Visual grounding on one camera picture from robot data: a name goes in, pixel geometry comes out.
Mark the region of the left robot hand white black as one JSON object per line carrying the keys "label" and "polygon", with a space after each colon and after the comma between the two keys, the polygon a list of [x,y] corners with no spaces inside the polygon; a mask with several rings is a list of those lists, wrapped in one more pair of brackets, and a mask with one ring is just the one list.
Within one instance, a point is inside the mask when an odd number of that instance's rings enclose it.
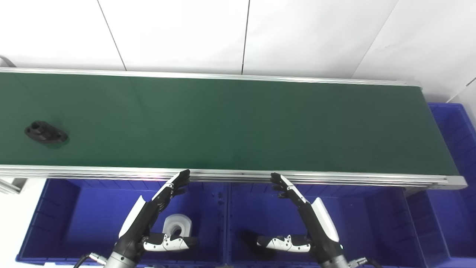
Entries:
{"label": "left robot hand white black", "polygon": [[190,170],[182,170],[165,182],[151,200],[138,198],[126,217],[106,268],[134,268],[145,252],[183,251],[198,245],[196,237],[151,232],[171,199],[185,192],[183,187],[189,184],[189,178]]}

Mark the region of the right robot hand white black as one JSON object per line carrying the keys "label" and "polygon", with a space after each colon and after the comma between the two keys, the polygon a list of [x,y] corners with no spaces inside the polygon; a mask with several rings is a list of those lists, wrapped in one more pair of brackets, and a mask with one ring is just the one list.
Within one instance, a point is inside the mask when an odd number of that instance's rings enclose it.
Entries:
{"label": "right robot hand white black", "polygon": [[340,238],[321,198],[308,201],[284,175],[273,172],[270,181],[279,198],[288,198],[307,229],[306,235],[259,236],[256,245],[276,251],[309,253],[322,268],[347,268]]}

